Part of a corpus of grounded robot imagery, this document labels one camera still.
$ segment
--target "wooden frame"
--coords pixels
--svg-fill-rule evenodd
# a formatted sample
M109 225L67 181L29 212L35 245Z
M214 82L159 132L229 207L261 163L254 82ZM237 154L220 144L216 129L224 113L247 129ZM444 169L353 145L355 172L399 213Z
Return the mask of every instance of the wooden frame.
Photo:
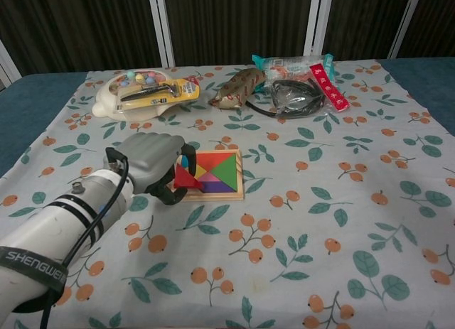
M235 201L244 200L245 193L243 189L242 178L242 153L239 149L227 150L207 150L196 151L196 153L235 153L235 168L237 174L237 192L236 193L202 193L200 190L189 189L182 201Z

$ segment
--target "blue piece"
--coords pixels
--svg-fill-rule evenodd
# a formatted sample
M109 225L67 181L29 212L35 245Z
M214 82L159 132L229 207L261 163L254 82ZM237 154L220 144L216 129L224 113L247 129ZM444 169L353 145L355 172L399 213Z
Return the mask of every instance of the blue piece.
M184 168L188 167L188 159L186 158L186 156L182 156L181 166Z

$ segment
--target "curtain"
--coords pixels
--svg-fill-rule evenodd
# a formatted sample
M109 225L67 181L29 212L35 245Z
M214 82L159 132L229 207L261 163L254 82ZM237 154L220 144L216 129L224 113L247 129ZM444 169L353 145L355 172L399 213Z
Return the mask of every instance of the curtain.
M399 58L455 56L455 0L419 0Z
M22 75L161 66L149 0L0 0L0 39Z
M311 0L165 0L176 64L302 55Z
M336 60L386 58L408 0L332 0L323 53Z

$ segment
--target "table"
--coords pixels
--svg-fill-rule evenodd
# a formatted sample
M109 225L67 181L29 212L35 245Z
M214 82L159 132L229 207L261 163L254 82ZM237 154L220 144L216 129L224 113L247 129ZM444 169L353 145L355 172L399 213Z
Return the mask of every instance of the table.
M169 207L137 195L72 267L49 328L450 328L453 136L374 60L337 64L352 103L342 113L284 121L208 106L243 67L172 69L195 75L203 97L139 124L90 115L96 82L115 74L90 72L2 178L0 200L17 196L0 206L5 235L138 131L244 155L243 202ZM12 314L4 328L37 328L39 317Z

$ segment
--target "robotic arm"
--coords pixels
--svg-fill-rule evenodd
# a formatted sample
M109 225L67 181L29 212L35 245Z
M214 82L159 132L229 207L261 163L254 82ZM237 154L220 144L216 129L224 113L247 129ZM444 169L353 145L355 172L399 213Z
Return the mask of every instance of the robotic arm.
M150 193L165 205L181 201L187 189L167 187L180 155L196 173L196 151L180 136L138 133L106 154L103 169L0 239L0 325L13 311L50 309L67 268L128 210L133 194Z

